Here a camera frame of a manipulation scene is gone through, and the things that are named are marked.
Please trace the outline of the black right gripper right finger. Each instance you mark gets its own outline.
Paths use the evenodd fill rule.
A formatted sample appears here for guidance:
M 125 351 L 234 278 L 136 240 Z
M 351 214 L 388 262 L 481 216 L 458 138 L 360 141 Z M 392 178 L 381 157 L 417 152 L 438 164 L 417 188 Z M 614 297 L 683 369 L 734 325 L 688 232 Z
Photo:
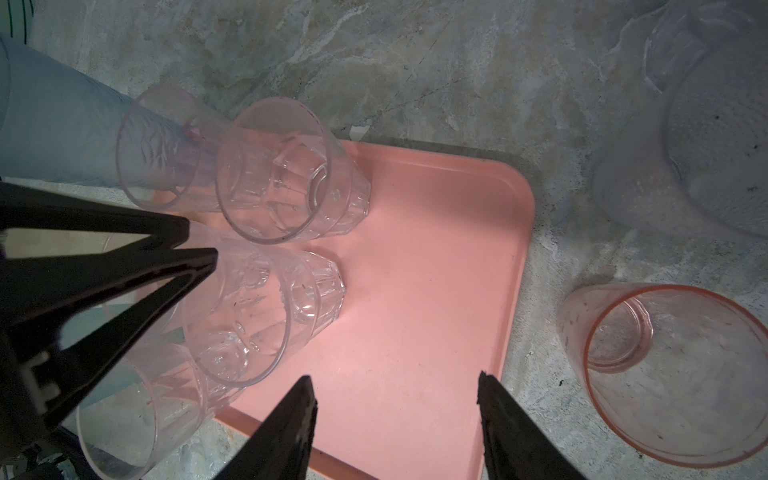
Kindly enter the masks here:
M 579 479 L 576 469 L 498 379 L 478 378 L 484 460 L 491 479 Z

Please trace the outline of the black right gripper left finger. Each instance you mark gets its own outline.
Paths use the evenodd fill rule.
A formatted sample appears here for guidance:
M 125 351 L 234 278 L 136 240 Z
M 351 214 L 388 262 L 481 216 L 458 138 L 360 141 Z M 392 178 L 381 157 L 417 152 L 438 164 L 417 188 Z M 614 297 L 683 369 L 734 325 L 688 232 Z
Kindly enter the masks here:
M 292 479 L 307 475 L 318 414 L 311 377 L 300 377 L 216 480 Z

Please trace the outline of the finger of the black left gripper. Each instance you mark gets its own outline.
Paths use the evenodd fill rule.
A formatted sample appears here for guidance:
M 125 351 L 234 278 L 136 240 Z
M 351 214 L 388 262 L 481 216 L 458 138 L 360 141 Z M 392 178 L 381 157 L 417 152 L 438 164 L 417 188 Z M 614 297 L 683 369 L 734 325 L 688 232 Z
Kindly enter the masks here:
M 3 260 L 2 455 L 48 436 L 217 259 L 198 248 Z
M 31 187 L 1 184 L 1 228 L 136 234 L 127 247 L 170 250 L 190 236 L 190 220 L 180 216 L 108 205 Z

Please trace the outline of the blue translucent cup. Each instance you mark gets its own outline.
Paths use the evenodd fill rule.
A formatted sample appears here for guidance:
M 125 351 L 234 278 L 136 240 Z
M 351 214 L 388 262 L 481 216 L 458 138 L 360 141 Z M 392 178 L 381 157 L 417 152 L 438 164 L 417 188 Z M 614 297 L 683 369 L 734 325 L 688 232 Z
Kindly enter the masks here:
M 133 99 L 1 36 L 1 176 L 117 187 L 115 146 Z

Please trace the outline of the clear faceted glass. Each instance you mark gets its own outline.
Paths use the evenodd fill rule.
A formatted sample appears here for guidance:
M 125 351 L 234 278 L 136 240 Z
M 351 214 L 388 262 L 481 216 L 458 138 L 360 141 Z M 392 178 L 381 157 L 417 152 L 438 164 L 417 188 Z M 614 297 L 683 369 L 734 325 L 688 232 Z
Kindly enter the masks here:
M 216 250 L 215 271 L 180 305 L 184 339 L 209 378 L 248 387 L 338 319 L 346 286 L 309 251 L 231 239 Z

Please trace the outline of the pink translucent cup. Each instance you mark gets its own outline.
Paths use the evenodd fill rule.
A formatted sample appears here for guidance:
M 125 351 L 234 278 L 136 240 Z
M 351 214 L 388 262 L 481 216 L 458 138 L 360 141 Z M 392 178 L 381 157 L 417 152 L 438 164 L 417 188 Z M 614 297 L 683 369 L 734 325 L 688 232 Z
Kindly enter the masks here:
M 691 286 L 618 283 L 571 293 L 556 316 L 597 413 L 657 460 L 715 468 L 767 444 L 767 329 Z

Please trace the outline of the pink plastic tray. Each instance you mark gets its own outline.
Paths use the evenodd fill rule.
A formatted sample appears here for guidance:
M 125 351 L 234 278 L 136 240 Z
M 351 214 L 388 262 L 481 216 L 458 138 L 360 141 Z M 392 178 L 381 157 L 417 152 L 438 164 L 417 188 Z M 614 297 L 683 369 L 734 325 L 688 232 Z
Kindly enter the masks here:
M 336 322 L 218 417 L 252 434 L 295 381 L 318 400 L 311 468 L 332 479 L 477 479 L 481 372 L 502 372 L 534 218 L 526 179 L 485 159 L 346 142 L 368 217 L 306 249 L 347 287 Z

